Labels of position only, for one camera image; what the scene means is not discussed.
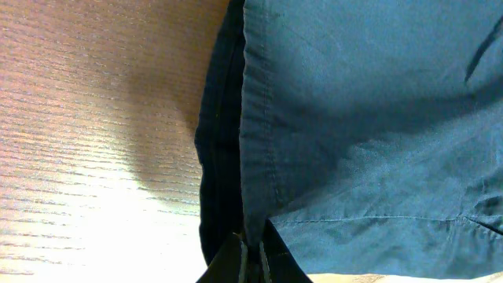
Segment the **navy blue shorts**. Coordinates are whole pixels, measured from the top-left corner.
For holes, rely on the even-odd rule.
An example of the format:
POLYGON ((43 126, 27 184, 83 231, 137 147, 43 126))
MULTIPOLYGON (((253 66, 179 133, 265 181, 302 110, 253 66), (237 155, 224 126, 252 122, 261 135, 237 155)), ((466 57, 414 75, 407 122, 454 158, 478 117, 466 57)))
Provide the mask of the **navy blue shorts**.
POLYGON ((200 243, 270 220, 305 274, 502 270, 498 0, 232 0, 195 146, 200 243))

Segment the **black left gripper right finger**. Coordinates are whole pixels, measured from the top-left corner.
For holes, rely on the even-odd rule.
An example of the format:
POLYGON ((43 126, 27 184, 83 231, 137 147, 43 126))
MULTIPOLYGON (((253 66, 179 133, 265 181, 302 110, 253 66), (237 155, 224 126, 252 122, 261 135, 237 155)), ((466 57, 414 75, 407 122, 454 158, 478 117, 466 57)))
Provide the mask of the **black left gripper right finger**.
POLYGON ((302 271, 270 220, 259 244, 262 283, 313 283, 302 271))

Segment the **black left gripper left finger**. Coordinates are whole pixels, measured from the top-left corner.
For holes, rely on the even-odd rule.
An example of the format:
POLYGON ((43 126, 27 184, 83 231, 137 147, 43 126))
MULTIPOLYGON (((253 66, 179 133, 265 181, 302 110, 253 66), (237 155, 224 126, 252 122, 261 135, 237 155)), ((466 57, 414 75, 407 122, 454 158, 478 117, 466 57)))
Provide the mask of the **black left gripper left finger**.
POLYGON ((232 233, 196 283, 245 283, 247 268, 248 246, 240 234, 232 233))

